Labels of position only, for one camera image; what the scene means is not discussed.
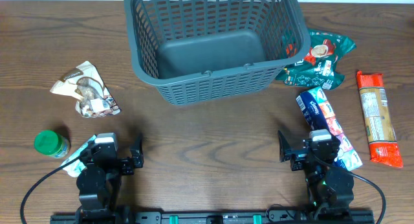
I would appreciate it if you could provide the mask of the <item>blue Kleenex tissue multipack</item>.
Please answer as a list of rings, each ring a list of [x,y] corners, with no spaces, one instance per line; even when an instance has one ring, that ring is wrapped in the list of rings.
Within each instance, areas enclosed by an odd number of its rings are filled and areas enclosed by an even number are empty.
[[[312,130],[327,129],[340,141],[338,156],[334,160],[336,166],[352,171],[363,165],[358,153],[345,136],[332,105],[321,87],[300,93],[296,101]]]

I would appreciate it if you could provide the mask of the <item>orange spaghetti packet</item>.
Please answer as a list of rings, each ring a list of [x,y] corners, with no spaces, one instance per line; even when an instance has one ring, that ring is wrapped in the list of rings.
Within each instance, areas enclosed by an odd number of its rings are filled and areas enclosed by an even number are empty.
[[[356,81],[371,161],[403,168],[404,163],[389,114],[383,74],[364,74],[358,71]]]

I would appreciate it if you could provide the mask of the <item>green Nescafe coffee bag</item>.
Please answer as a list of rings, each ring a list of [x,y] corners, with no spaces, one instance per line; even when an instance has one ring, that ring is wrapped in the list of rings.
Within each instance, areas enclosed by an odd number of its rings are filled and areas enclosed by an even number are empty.
[[[309,30],[310,48],[304,59],[287,65],[277,81],[298,87],[317,87],[332,90],[340,86],[345,76],[336,72],[337,63],[356,48],[349,37],[322,30]]]

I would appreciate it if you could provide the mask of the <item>grey plastic basket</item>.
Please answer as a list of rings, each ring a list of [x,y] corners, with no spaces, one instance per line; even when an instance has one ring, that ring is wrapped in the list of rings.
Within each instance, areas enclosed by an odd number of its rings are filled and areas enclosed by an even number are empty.
[[[174,105],[266,89],[303,59],[298,0],[124,0],[136,76]]]

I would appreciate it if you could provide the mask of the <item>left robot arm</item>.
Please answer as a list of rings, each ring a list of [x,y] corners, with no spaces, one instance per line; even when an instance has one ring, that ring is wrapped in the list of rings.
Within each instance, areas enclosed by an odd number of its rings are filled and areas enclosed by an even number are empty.
[[[129,157],[119,158],[117,150],[116,134],[101,133],[80,153],[80,162],[85,165],[76,181],[83,212],[80,223],[133,222],[128,209],[116,208],[116,200],[122,177],[133,175],[144,165],[142,136],[130,146]]]

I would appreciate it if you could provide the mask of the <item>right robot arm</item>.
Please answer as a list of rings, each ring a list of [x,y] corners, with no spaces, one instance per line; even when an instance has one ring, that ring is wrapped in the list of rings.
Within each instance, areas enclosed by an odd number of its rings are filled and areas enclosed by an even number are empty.
[[[278,132],[279,160],[289,161],[292,171],[304,171],[310,205],[307,217],[316,220],[350,220],[349,203],[354,199],[353,177],[334,167],[340,141],[329,130],[311,131],[301,146],[293,148]]]

